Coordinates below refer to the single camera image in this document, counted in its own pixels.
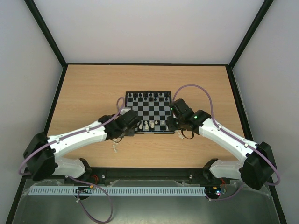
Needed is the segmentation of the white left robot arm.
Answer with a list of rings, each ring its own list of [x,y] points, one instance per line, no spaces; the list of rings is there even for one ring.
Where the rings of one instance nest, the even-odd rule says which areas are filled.
[[[104,115],[95,122],[60,135],[36,134],[23,153],[28,174],[34,181],[44,180],[52,175],[79,178],[88,172],[84,159],[67,159],[65,155],[84,146],[122,138],[140,123],[137,112],[130,108],[114,115]]]

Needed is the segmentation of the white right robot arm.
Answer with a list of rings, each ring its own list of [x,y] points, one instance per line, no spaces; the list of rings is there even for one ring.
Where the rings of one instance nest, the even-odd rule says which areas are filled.
[[[242,180],[252,189],[259,190],[267,183],[277,168],[269,144],[257,144],[230,131],[218,123],[212,115],[203,110],[194,112],[183,99],[170,104],[171,116],[168,128],[190,131],[217,143],[237,160],[217,159],[204,171],[207,182],[213,183],[219,178]]]

